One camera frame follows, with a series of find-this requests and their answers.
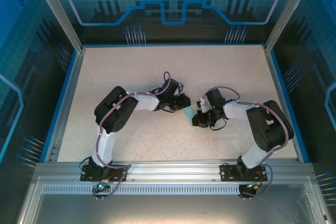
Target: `work surface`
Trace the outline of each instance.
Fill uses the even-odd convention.
[[[241,101],[279,103],[262,46],[169,46],[86,49],[72,101],[59,162],[82,161],[94,152],[94,109],[115,87],[149,91],[161,87],[163,72],[184,84],[196,101],[219,85],[234,88]],[[221,90],[226,99],[236,98]],[[220,131],[195,130],[183,111],[135,111],[120,131],[114,161],[236,159],[254,142],[248,122],[228,120]],[[292,141],[272,157],[297,157]]]

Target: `aluminum frame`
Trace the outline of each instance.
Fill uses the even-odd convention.
[[[132,162],[126,182],[123,186],[155,188],[157,185],[199,185],[205,188],[225,185],[239,185],[239,182],[221,182],[219,165],[222,163],[235,164],[234,159],[216,161],[179,161],[179,162]],[[127,164],[129,162],[117,162],[116,165]],[[293,162],[290,159],[271,159],[270,164],[274,170],[274,184],[302,184],[306,188],[306,203],[309,204],[311,216],[316,223],[325,223],[325,205],[319,199],[322,197],[319,190],[314,170],[310,163]],[[40,163],[37,164],[29,187],[18,223],[33,223],[38,204],[44,187],[48,185],[57,186],[78,186],[95,185],[92,182],[81,182],[79,180],[79,163]],[[223,193],[213,191],[199,194]]]
[[[50,9],[54,13],[55,17],[57,18],[59,24],[61,25],[63,31],[67,35],[68,39],[70,40],[72,46],[77,52],[81,52],[83,45],[80,42],[70,20],[67,17],[61,3],[59,0],[46,0]]]
[[[276,22],[272,32],[270,33],[266,41],[266,51],[267,52],[270,52],[273,49],[275,43],[280,37],[280,34],[284,30],[288,20],[292,16],[295,9],[298,7],[299,2],[300,0],[288,0],[287,1],[278,21]]]
[[[83,49],[81,53],[77,53],[75,55],[76,58],[73,63],[69,82],[64,93],[64,98],[57,115],[54,131],[52,132],[47,154],[43,162],[49,162],[52,159],[51,155],[54,145],[60,146],[62,143],[84,55],[85,49]]]

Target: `metal mounting bar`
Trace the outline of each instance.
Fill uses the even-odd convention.
[[[77,52],[81,53],[82,48],[83,48],[82,43],[80,42],[74,28],[72,27],[72,24],[71,24],[70,20],[68,19],[64,9],[62,8],[61,3],[59,2],[59,0],[46,0],[46,1],[49,5],[50,9],[52,10],[54,15],[56,16],[59,24],[61,25],[63,31],[67,35],[67,37],[70,40],[74,49]]]
[[[280,37],[280,34],[284,30],[288,20],[292,16],[295,9],[298,7],[299,2],[300,0],[288,0],[277,23],[275,24],[271,34],[269,35],[266,41],[266,51],[267,52],[270,52],[272,48],[274,47],[275,43]]]
[[[219,165],[235,164],[234,159],[215,161],[176,162],[115,162],[116,165],[132,164],[127,181],[118,195],[234,195],[239,183],[220,181]],[[316,223],[323,223],[319,201],[321,192],[309,163],[292,159],[270,159],[274,170],[274,184],[305,185],[307,204],[313,211]],[[81,182],[79,163],[39,163],[26,196],[18,223],[33,223],[41,195],[87,195],[96,183]]]

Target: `blue wall panel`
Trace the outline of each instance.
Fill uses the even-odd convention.
[[[84,44],[127,44],[130,41],[133,43],[131,36],[127,37],[124,33],[129,32],[126,31],[126,27],[132,26],[143,27],[146,39],[151,43],[262,43],[266,41],[287,2],[287,0],[60,1]]]
[[[24,139],[43,145],[72,53],[45,0],[0,0],[0,223],[15,223],[40,156]]]

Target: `robotic arm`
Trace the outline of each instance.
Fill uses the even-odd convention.
[[[246,105],[237,100],[228,100],[222,97],[218,89],[206,93],[208,105],[203,101],[197,103],[199,109],[193,117],[193,126],[214,127],[220,119],[239,119],[249,122],[255,143],[237,160],[235,172],[242,179],[246,178],[253,168],[267,159],[272,152],[285,143],[286,135],[280,122],[265,108],[257,105]],[[279,105],[275,101],[265,102],[264,105],[274,111],[285,124],[288,139],[294,137],[294,131]]]
[[[164,110],[174,113],[191,105],[190,98],[181,93],[183,90],[182,83],[170,79],[166,80],[161,88],[139,93],[132,97],[126,98],[103,122],[103,132],[98,145],[98,155],[103,163],[112,163],[112,150],[118,132],[126,125],[133,111]],[[96,107],[96,123],[99,125],[103,117],[119,102],[131,92],[122,87],[115,87]],[[106,179],[110,176],[111,169],[98,159],[97,152],[89,157],[89,165],[84,166],[81,180],[97,181]]]

